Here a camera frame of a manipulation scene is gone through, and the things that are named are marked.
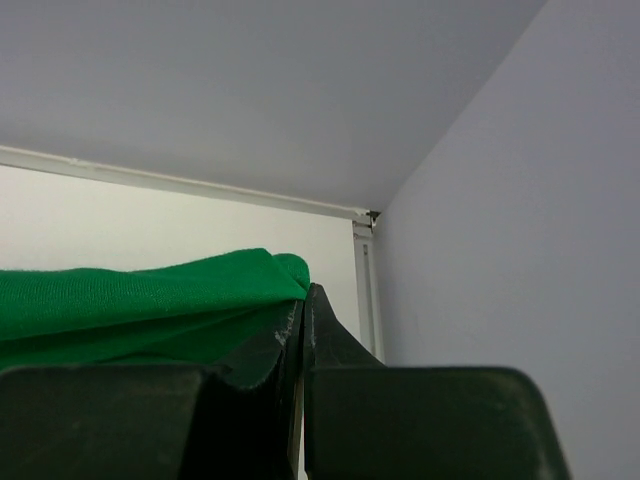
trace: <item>ceiling track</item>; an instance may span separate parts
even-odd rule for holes
[[[87,162],[77,158],[33,152],[2,145],[0,145],[0,165],[316,215],[347,218],[368,225],[371,225],[373,218],[372,212],[363,208],[344,207],[219,183],[202,182],[143,170]]]

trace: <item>black plastic part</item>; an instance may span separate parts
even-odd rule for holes
[[[314,286],[305,305],[313,480],[567,479],[544,400],[503,368],[385,368]]]
[[[500,368],[387,368],[312,285],[214,365],[0,375],[0,480],[567,479],[544,400]]]
[[[302,302],[274,311],[213,366],[3,372],[0,479],[291,480]]]

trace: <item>folded green cloth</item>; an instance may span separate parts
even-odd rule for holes
[[[241,250],[155,270],[0,270],[0,368],[212,362],[305,298],[295,255]]]

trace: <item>white ceiling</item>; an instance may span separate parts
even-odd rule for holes
[[[544,0],[4,0],[0,144],[382,209]]]

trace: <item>green cloth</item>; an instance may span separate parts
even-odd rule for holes
[[[209,363],[302,300],[295,255],[241,250],[155,270],[0,270],[0,368],[90,362]]]

